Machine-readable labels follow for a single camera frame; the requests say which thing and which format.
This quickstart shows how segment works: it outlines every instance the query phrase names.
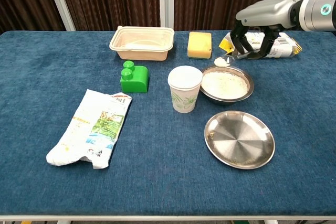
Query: green cylinder knob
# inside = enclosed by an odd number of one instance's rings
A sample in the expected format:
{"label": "green cylinder knob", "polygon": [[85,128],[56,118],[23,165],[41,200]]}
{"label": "green cylinder knob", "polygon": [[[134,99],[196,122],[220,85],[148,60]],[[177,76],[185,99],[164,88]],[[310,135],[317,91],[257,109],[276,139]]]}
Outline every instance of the green cylinder knob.
{"label": "green cylinder knob", "polygon": [[121,70],[121,78],[125,81],[131,80],[133,78],[132,70],[129,68]]}
{"label": "green cylinder knob", "polygon": [[135,69],[135,67],[134,67],[134,62],[131,61],[131,60],[127,60],[127,61],[125,61],[124,64],[123,64],[123,67],[124,67],[124,68],[129,68],[129,69],[131,69],[132,71],[134,71],[134,69]]}

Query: blue tablecloth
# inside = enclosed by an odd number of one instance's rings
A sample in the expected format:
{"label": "blue tablecloth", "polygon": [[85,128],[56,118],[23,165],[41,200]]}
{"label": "blue tablecloth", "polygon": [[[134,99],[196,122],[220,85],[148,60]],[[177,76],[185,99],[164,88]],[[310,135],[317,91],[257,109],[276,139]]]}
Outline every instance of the blue tablecloth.
{"label": "blue tablecloth", "polygon": [[[227,31],[212,31],[211,60],[189,59],[188,32],[176,32],[148,93],[133,102],[110,166],[55,167],[46,154],[67,128],[86,89],[120,92],[123,60],[113,32],[10,31],[0,36],[0,215],[336,215],[336,39],[288,32],[303,47],[289,59],[240,60],[255,82],[230,106],[202,94],[188,114],[173,110],[167,76],[200,69],[223,54]],[[239,170],[207,149],[204,126],[224,110],[248,112],[272,131],[267,165]]]}

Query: food container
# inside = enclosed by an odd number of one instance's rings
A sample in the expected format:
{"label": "food container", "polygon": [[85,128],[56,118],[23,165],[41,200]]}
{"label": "food container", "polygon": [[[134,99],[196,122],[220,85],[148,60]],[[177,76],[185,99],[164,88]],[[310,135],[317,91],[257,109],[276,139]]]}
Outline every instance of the food container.
{"label": "food container", "polygon": [[234,102],[242,101],[242,100],[248,98],[253,93],[254,83],[253,83],[253,80],[252,80],[251,76],[248,75],[246,72],[242,71],[239,68],[210,66],[210,67],[207,67],[207,68],[203,69],[202,72],[203,72],[203,76],[205,76],[207,73],[211,73],[211,72],[228,72],[228,73],[231,73],[231,74],[234,74],[234,75],[237,75],[237,76],[241,77],[246,82],[247,93],[244,96],[242,96],[240,98],[237,98],[237,99],[222,99],[222,98],[216,97],[213,94],[210,94],[210,93],[206,92],[201,85],[200,91],[202,93],[204,93],[206,95],[206,97],[214,103],[222,104],[222,105],[229,105],[229,104],[232,104]]}
{"label": "food container", "polygon": [[166,27],[118,26],[110,49],[123,60],[165,60],[173,48],[174,30]]}

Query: beige plastic container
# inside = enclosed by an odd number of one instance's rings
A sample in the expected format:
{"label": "beige plastic container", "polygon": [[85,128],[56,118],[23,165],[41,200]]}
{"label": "beige plastic container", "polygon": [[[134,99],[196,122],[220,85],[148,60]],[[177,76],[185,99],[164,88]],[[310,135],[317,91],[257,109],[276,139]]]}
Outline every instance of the beige plastic container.
{"label": "beige plastic container", "polygon": [[110,49],[123,60],[165,60],[173,48],[174,30],[166,27],[118,26]]}

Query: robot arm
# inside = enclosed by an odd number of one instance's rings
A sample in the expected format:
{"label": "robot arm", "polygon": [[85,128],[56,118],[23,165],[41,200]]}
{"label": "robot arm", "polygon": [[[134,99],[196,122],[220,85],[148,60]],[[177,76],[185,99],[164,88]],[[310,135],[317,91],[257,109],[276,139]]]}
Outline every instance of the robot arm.
{"label": "robot arm", "polygon": [[[253,51],[245,33],[257,27],[264,34],[259,51]],[[241,10],[230,36],[236,53],[259,59],[269,54],[279,32],[292,27],[305,31],[336,30],[336,0],[262,0]]]}

